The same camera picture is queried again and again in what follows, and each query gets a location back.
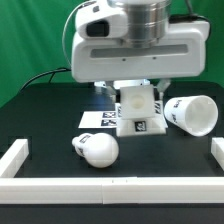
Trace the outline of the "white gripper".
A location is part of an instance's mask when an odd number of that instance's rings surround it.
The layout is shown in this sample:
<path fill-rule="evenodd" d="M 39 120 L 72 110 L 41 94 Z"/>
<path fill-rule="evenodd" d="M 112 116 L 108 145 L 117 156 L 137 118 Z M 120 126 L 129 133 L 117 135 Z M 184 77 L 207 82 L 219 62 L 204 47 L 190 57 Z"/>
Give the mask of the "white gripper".
<path fill-rule="evenodd" d="M 106 81 L 113 102 L 117 96 L 113 81 L 198 76 L 205 67 L 209 29 L 205 21 L 174 23 L 149 48 L 127 47 L 119 39 L 83 39 L 76 35 L 72 76 L 81 83 Z M 158 82 L 160 100 L 170 84 L 170 79 Z"/>

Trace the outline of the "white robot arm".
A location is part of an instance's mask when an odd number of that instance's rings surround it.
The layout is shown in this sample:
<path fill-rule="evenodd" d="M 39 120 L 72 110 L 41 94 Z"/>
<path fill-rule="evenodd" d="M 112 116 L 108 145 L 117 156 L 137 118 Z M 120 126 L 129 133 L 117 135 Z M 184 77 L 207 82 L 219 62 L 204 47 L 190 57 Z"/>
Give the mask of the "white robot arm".
<path fill-rule="evenodd" d="M 205 21 L 169 21 L 171 0 L 96 0 L 77 11 L 71 70 L 80 82 L 198 76 Z"/>

